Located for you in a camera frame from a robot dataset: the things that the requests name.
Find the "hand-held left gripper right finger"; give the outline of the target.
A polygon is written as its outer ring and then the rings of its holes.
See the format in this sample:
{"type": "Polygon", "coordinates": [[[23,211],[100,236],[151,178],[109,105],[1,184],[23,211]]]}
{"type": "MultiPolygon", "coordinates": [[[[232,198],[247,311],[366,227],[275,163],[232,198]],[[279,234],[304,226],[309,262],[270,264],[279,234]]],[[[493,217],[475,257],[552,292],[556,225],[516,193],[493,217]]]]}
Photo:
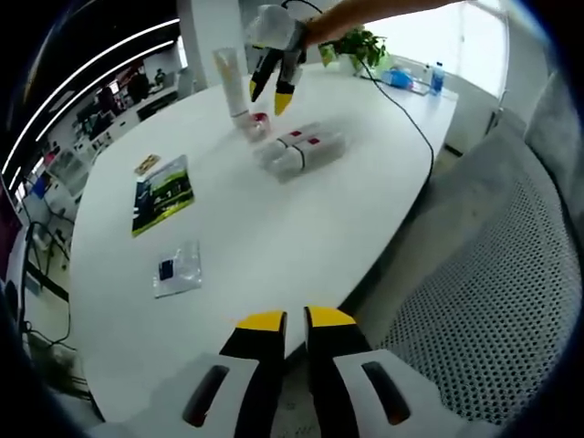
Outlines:
{"type": "Polygon", "coordinates": [[[305,309],[308,380],[324,437],[496,437],[497,426],[449,410],[436,384],[373,349],[336,308],[305,309]]]}

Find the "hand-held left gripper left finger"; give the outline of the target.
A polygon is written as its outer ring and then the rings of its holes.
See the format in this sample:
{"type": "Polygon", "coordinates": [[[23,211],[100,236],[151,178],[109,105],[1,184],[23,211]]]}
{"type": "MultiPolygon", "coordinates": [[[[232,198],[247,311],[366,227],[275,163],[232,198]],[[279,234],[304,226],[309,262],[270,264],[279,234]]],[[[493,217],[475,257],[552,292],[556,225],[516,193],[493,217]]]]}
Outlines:
{"type": "Polygon", "coordinates": [[[153,392],[124,422],[105,422],[92,437],[268,437],[285,368],[287,313],[240,321],[217,354],[203,353],[153,392]]]}

